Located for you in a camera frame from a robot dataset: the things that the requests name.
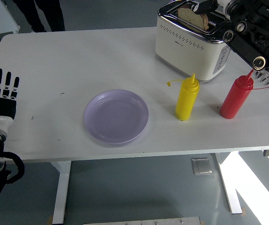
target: toast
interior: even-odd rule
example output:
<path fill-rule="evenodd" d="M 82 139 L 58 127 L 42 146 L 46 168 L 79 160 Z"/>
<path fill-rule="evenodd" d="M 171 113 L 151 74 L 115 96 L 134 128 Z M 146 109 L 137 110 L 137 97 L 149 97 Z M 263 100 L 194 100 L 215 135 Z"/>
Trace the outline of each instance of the toast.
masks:
<path fill-rule="evenodd" d="M 206 14 L 195 14 L 190 8 L 181 7 L 177 10 L 178 17 L 195 25 L 203 30 L 207 30 L 208 26 L 208 16 Z"/>

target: mustard bottle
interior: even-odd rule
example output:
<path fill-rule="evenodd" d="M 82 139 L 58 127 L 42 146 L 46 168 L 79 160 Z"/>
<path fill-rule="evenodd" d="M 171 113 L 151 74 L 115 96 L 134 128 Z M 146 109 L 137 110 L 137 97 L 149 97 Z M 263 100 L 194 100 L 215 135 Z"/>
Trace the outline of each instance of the mustard bottle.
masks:
<path fill-rule="evenodd" d="M 200 90 L 199 82 L 195 78 L 195 74 L 186 78 L 185 80 L 173 81 L 182 81 L 177 105 L 175 108 L 175 117 L 179 120 L 187 120 L 191 116 L 195 100 Z"/>

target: black pants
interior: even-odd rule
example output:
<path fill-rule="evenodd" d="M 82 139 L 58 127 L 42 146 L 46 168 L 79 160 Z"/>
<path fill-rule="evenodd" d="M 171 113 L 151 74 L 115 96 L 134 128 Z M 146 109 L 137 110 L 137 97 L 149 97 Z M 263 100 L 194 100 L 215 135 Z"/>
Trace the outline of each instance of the black pants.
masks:
<path fill-rule="evenodd" d="M 44 32 L 38 16 L 34 0 L 13 0 L 20 11 L 25 15 L 26 20 L 31 25 L 34 32 Z M 35 0 L 38 8 L 40 8 L 50 25 L 51 31 L 65 31 L 64 20 L 59 0 Z"/>

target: gray floor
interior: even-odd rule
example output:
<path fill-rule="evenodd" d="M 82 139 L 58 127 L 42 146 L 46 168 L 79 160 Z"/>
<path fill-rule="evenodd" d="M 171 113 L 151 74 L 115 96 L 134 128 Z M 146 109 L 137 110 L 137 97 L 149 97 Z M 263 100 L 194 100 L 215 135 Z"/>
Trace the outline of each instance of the gray floor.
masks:
<path fill-rule="evenodd" d="M 61 7 L 66 30 L 92 30 L 156 26 L 157 10 L 167 2 L 69 0 L 61 1 Z M 21 26 L 20 33 L 31 32 L 12 0 L 6 4 Z M 261 151 L 240 155 L 269 190 L 269 159 Z M 191 159 L 198 157 L 210 159 L 212 175 L 193 174 Z M 50 224 L 58 178 L 50 163 L 26 164 L 24 177 L 1 193 L 0 225 Z M 260 225 L 244 198 L 239 198 L 246 213 L 231 215 L 215 157 L 210 154 L 74 161 L 65 224 L 200 217 L 207 225 Z"/>

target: white toaster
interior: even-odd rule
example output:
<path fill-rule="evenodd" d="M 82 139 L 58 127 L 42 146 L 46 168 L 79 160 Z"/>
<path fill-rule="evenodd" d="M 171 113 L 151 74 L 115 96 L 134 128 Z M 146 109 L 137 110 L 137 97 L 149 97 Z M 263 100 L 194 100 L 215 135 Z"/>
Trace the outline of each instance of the white toaster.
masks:
<path fill-rule="evenodd" d="M 175 0 L 158 10 L 156 54 L 186 76 L 207 82 L 225 67 L 230 48 L 218 38 L 227 22 L 218 12 L 207 13 L 209 29 L 203 30 L 177 16 L 177 9 L 191 0 Z"/>

